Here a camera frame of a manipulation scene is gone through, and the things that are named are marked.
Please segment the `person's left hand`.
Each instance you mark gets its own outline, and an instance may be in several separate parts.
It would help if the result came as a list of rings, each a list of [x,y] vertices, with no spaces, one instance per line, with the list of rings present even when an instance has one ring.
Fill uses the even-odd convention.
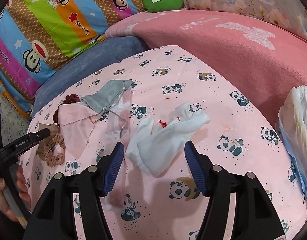
[[[25,227],[28,220],[26,214],[30,206],[31,197],[26,186],[23,168],[13,165],[11,176],[6,172],[5,179],[0,178],[0,213]]]

